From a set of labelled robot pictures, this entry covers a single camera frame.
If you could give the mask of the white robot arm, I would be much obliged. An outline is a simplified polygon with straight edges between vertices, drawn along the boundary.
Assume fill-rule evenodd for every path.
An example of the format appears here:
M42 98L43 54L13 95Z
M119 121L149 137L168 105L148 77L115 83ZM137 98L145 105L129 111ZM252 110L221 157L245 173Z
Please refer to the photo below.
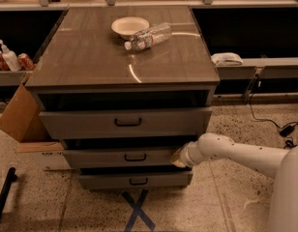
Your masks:
M298 232L298 145L291 150L255 146L207 132L179 148L170 162L184 168L220 159L233 160L273 178L268 231Z

